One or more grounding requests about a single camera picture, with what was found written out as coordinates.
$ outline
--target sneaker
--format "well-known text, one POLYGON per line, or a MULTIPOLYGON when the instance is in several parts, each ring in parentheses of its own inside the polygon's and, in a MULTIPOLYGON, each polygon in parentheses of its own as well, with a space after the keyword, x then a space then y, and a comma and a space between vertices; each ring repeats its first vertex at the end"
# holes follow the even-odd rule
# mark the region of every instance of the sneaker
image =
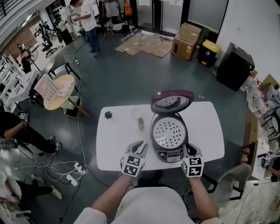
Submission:
POLYGON ((39 187, 45 186, 45 180, 42 177, 37 177, 35 174, 32 174, 31 179, 36 180, 39 187))
POLYGON ((99 55, 101 55, 101 53, 102 53, 103 51, 99 51, 99 52, 96 52, 94 55, 93 55, 93 57, 98 57, 99 55))
POLYGON ((51 137, 49 138, 49 141, 51 142, 51 144, 54 144, 54 141, 56 140, 56 138, 51 135, 51 137))
POLYGON ((56 152, 60 150, 61 146, 62 146, 61 142, 56 143, 56 152))
POLYGON ((62 200, 62 193, 54 185, 51 186, 51 188, 52 188, 52 195, 62 200))

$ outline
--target cardboard box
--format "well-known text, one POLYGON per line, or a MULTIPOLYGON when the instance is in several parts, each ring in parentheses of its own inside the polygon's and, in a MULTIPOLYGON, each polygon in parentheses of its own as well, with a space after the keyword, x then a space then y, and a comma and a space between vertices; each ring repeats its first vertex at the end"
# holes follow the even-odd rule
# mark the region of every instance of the cardboard box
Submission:
POLYGON ((197 43, 201 35, 201 29, 191 24, 183 23, 178 32, 178 37, 190 43, 197 43))
POLYGON ((191 60, 195 50, 196 50, 196 42, 191 43, 182 40, 179 38, 179 35, 176 35, 174 37, 171 54, 189 61, 191 60))

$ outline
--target cardboard sheet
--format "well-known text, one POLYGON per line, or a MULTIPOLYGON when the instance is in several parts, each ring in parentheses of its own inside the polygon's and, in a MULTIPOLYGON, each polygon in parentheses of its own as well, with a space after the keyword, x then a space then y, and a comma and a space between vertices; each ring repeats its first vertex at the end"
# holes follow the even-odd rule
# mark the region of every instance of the cardboard sheet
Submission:
POLYGON ((163 58, 172 48, 172 41, 166 40, 160 34, 146 34, 139 32, 122 45, 116 48, 117 51, 135 55, 139 51, 163 58))

